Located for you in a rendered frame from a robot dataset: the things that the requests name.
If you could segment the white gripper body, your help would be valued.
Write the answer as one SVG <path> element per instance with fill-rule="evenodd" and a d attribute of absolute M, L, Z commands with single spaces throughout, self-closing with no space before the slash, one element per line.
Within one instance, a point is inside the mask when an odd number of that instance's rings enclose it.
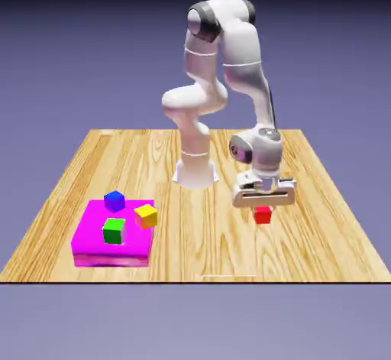
<path fill-rule="evenodd" d="M 296 181 L 280 181 L 273 192 L 235 185 L 232 205 L 236 208 L 291 205 L 295 202 L 295 192 Z"/>

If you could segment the small red cube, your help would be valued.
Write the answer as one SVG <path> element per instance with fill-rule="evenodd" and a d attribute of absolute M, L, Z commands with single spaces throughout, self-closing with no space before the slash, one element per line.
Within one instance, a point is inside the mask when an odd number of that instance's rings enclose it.
<path fill-rule="evenodd" d="M 258 206 L 253 209 L 254 221 L 257 225 L 270 224 L 273 209 L 270 206 Z"/>

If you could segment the small yellow cube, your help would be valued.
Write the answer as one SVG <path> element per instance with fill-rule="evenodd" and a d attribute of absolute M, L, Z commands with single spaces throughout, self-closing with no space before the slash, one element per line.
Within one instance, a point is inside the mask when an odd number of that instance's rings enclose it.
<path fill-rule="evenodd" d="M 135 221 L 142 229 L 153 228 L 157 225 L 157 210 L 150 204 L 144 204 L 134 209 Z"/>

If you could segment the small blue cube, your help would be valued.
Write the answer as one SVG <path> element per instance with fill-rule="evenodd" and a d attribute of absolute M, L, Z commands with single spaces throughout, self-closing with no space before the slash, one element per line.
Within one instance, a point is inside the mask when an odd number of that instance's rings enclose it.
<path fill-rule="evenodd" d="M 105 208 L 110 212 L 118 212 L 125 208 L 125 198 L 117 190 L 111 191 L 104 195 Z"/>

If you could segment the small green cube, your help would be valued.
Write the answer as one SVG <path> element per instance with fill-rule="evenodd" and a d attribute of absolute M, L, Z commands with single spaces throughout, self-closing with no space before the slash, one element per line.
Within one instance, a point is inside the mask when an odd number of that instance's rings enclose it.
<path fill-rule="evenodd" d="M 125 219 L 107 218 L 102 227 L 105 243 L 121 245 L 124 243 Z"/>

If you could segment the large magenta box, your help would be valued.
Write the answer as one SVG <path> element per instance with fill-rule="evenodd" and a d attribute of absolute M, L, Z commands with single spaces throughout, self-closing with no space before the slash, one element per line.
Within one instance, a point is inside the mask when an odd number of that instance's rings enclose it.
<path fill-rule="evenodd" d="M 125 207 L 110 212 L 105 202 L 88 202 L 70 242 L 74 265 L 77 267 L 142 268 L 149 265 L 153 228 L 142 229 L 136 224 L 134 210 L 142 205 L 154 205 L 150 199 L 127 199 Z M 107 244 L 103 226 L 108 218 L 124 219 L 124 242 Z"/>

